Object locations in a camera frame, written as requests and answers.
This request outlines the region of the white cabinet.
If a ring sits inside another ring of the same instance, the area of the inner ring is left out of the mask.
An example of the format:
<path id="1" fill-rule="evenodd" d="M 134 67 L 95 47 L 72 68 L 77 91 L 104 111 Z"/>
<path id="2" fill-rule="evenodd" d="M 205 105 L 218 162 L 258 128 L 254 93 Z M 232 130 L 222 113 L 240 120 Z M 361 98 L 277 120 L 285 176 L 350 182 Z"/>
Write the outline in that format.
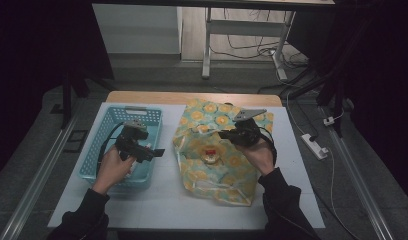
<path id="1" fill-rule="evenodd" d="M 93 10 L 108 53 L 181 53 L 181 7 L 93 4 Z"/>

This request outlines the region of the white table mat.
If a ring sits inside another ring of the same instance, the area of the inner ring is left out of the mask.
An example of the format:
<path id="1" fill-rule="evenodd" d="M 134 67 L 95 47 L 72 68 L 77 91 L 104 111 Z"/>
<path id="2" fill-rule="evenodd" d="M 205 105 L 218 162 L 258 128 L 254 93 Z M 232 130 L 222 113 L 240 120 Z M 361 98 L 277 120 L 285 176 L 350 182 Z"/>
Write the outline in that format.
<path id="1" fill-rule="evenodd" d="M 180 178 L 172 138 L 184 111 L 182 105 L 157 106 L 162 110 L 162 130 L 157 146 L 165 150 L 155 160 L 151 185 L 145 190 L 115 186 L 106 205 L 109 227 L 123 230 L 260 230 L 266 224 L 262 204 L 264 189 L 256 188 L 249 207 L 200 198 L 186 190 Z M 313 227 L 324 226 L 292 126 L 283 107 L 270 107 L 274 115 L 272 136 L 278 152 L 276 166 L 286 181 L 302 190 L 300 207 Z"/>

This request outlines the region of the person's left hand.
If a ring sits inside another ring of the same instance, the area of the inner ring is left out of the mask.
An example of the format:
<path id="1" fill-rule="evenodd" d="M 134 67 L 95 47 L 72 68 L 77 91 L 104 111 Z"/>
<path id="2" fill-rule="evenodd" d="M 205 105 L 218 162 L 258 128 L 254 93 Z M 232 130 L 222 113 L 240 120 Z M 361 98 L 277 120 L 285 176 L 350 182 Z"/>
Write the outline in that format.
<path id="1" fill-rule="evenodd" d="M 92 190 L 101 195 L 107 192 L 131 172 L 131 167 L 136 161 L 133 156 L 122 160 L 115 146 L 112 146 L 103 156 L 101 167 Z"/>

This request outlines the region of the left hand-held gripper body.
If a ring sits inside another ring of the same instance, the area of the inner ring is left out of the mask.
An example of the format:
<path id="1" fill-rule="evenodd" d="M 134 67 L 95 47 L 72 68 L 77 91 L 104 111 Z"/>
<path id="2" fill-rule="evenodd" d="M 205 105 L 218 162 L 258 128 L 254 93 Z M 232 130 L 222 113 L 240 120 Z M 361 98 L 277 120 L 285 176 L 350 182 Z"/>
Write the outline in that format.
<path id="1" fill-rule="evenodd" d="M 124 122 L 123 129 L 115 142 L 120 158 L 125 161 L 133 156 L 139 163 L 144 160 L 151 161 L 156 156 L 156 152 L 150 147 L 139 144 L 140 140 L 146 140 L 148 136 L 147 126 L 140 120 L 133 119 Z"/>

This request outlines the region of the orange fruit print bag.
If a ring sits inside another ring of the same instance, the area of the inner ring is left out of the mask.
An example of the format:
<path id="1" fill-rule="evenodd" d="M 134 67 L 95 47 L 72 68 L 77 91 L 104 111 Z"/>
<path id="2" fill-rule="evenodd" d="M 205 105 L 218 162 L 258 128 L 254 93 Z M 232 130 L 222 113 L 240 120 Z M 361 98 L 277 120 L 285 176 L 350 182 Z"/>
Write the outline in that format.
<path id="1" fill-rule="evenodd" d="M 226 204 L 252 204 L 259 176 L 246 157 L 218 132 L 233 130 L 234 117 L 240 107 L 203 99 L 189 101 L 173 137 L 180 176 L 184 187 L 201 197 Z M 201 154 L 205 148 L 220 150 L 220 161 L 205 164 Z"/>

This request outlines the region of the black metal stand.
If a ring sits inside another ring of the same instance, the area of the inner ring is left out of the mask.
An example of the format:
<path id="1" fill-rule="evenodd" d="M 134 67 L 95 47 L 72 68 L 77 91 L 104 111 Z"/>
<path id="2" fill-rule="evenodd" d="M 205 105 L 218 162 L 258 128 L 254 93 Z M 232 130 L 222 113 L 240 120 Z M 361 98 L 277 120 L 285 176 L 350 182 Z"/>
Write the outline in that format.
<path id="1" fill-rule="evenodd" d="M 328 74 L 324 76 L 324 86 L 316 98 L 319 106 L 327 106 L 331 100 L 334 100 L 332 127 L 339 137 L 342 137 L 341 118 L 343 112 L 344 93 L 344 72 L 338 67 L 333 68 Z"/>
<path id="2" fill-rule="evenodd" d="M 63 123 L 62 129 L 68 125 L 72 115 L 72 95 L 71 90 L 74 90 L 80 98 L 86 98 L 90 90 L 86 83 L 87 71 L 85 68 L 77 68 L 68 70 L 62 78 L 63 88 Z"/>

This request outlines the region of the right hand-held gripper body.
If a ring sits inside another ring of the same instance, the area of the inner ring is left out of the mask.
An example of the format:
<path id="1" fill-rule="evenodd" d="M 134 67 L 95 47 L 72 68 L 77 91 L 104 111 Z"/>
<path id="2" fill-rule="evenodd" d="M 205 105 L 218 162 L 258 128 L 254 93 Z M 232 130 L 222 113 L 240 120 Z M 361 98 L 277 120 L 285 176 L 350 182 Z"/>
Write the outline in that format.
<path id="1" fill-rule="evenodd" d="M 266 112 L 266 109 L 240 110 L 234 117 L 235 128 L 229 131 L 229 140 L 239 146 L 251 147 L 256 145 L 260 139 L 266 140 L 256 124 L 254 117 Z"/>

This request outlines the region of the white power strip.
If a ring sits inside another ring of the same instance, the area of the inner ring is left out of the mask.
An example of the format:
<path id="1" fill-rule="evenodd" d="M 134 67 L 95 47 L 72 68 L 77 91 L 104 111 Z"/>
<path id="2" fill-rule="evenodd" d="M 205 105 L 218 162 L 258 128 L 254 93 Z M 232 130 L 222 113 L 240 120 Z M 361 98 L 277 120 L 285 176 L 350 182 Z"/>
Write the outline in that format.
<path id="1" fill-rule="evenodd" d="M 322 160 L 328 157 L 329 150 L 326 147 L 321 147 L 316 140 L 311 142 L 309 140 L 310 134 L 303 134 L 301 136 L 302 141 L 306 144 L 306 146 L 312 151 L 315 157 L 318 160 Z"/>

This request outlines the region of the light blue plastic basket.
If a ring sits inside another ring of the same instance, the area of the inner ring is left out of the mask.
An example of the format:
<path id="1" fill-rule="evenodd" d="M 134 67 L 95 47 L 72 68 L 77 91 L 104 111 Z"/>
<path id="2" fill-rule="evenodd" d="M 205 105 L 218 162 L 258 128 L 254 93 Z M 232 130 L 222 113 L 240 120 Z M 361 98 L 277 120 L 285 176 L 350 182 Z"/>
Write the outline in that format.
<path id="1" fill-rule="evenodd" d="M 158 108 L 138 107 L 128 105 L 102 104 L 93 123 L 79 160 L 82 162 L 79 176 L 89 183 L 94 183 L 101 166 L 103 155 L 115 146 L 116 138 L 123 129 L 123 123 L 138 119 L 147 126 L 149 136 L 140 140 L 139 144 L 145 146 L 152 144 L 152 149 L 158 149 L 157 144 L 162 128 L 162 111 Z M 119 183 L 121 187 L 148 188 L 151 183 L 154 168 L 154 157 L 151 170 L 144 180 L 129 181 L 126 177 Z"/>

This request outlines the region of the aluminium frame rail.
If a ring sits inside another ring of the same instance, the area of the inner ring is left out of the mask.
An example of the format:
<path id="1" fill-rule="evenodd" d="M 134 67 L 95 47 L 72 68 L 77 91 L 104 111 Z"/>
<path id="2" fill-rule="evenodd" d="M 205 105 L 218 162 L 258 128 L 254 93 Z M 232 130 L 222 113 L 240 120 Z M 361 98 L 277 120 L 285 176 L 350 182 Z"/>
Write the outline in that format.
<path id="1" fill-rule="evenodd" d="M 51 149 L 45 155 L 33 180 L 8 220 L 0 235 L 0 240 L 18 239 L 77 121 L 78 114 L 74 114 L 65 125 L 65 128 L 59 132 Z"/>
<path id="2" fill-rule="evenodd" d="M 368 218 L 379 240 L 394 240 L 394 235 L 388 226 L 385 217 L 372 196 L 366 182 L 355 163 L 344 139 L 338 135 L 332 125 L 327 126 L 330 137 L 335 145 L 338 155 L 351 179 L 359 199 L 367 211 Z"/>

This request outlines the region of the person's right hand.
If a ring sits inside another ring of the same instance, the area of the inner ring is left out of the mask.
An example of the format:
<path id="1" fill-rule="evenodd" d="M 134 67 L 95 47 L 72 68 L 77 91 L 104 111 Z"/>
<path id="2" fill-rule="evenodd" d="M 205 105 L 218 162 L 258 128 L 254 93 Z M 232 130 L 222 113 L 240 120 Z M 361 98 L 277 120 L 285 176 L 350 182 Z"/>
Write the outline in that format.
<path id="1" fill-rule="evenodd" d="M 255 145 L 250 147 L 237 146 L 237 149 L 262 176 L 266 176 L 274 170 L 274 153 L 271 146 L 265 140 L 260 139 Z"/>

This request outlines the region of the black curtain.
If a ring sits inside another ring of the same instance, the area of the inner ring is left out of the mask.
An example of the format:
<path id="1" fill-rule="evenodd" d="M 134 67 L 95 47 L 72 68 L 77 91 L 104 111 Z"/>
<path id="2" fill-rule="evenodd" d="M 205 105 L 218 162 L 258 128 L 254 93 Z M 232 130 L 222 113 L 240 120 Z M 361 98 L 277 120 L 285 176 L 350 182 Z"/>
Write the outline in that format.
<path id="1" fill-rule="evenodd" d="M 298 12 L 289 43 L 320 74 L 351 42 L 361 20 L 371 22 L 345 65 L 351 119 L 408 197 L 408 0 L 335 0 L 350 10 Z"/>
<path id="2" fill-rule="evenodd" d="M 42 97 L 69 80 L 114 77 L 95 0 L 0 0 L 0 172 L 34 123 Z"/>

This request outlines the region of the white-framed desk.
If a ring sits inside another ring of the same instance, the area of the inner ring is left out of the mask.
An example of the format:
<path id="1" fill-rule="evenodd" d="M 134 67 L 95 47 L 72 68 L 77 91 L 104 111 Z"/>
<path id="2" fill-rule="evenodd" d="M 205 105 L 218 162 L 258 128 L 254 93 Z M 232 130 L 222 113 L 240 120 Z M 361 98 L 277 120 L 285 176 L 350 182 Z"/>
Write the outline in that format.
<path id="1" fill-rule="evenodd" d="M 210 41 L 213 35 L 229 36 L 261 36 L 275 37 L 279 40 L 276 49 L 269 52 L 270 58 L 275 65 L 279 80 L 287 78 L 284 65 L 280 56 L 285 45 L 292 20 L 298 11 L 330 9 L 335 6 L 334 0 L 92 0 L 93 4 L 116 4 L 116 5 L 145 5 L 198 7 L 204 12 L 204 22 L 200 25 L 204 29 L 204 44 L 199 48 L 203 52 L 202 77 L 210 76 Z M 285 20 L 282 22 L 264 22 L 252 20 L 217 20 L 212 17 L 212 11 L 221 8 L 239 9 L 268 9 L 270 11 L 283 10 Z"/>

